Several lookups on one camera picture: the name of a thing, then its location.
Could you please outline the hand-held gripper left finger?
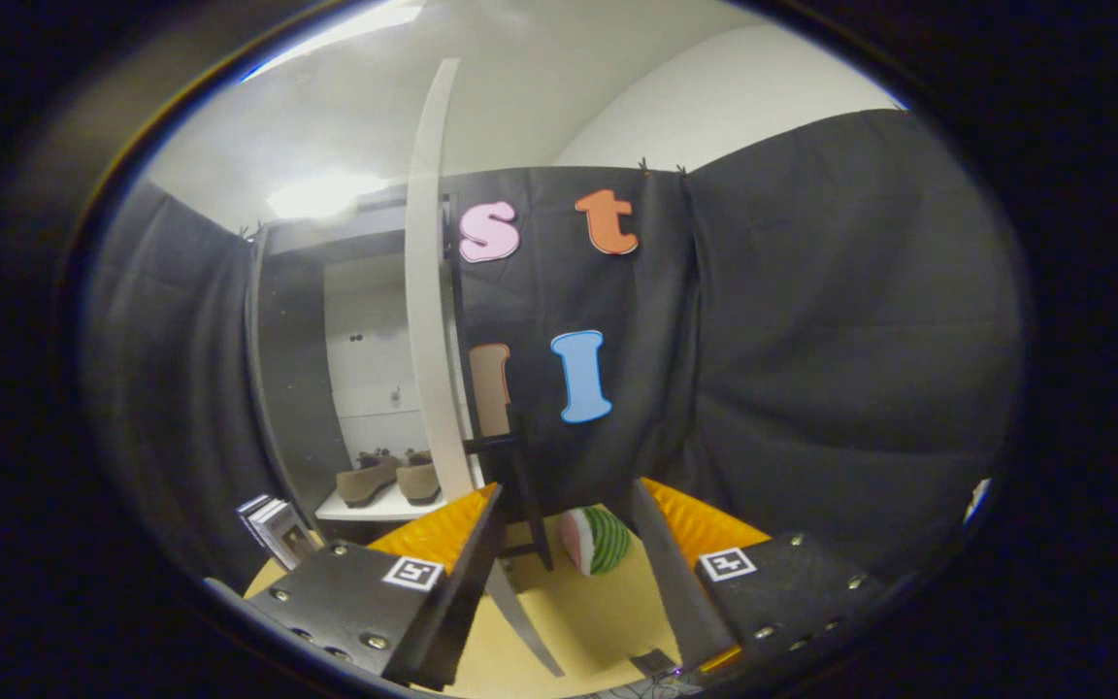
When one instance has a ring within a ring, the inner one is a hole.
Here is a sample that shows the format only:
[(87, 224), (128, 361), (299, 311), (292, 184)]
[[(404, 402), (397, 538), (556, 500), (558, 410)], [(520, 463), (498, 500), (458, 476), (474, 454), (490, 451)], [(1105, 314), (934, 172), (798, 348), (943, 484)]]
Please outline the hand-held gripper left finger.
[(489, 483), (376, 544), (334, 540), (246, 602), (354, 674), (444, 689), (505, 540), (501, 497)]

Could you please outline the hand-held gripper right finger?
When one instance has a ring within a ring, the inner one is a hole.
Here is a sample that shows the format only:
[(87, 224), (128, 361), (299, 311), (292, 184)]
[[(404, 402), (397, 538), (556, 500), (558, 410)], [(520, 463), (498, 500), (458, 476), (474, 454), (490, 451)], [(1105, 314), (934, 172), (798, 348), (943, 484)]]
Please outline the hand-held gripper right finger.
[(811, 533), (764, 533), (647, 478), (631, 488), (629, 522), (688, 674), (794, 674), (865, 629), (888, 597)]

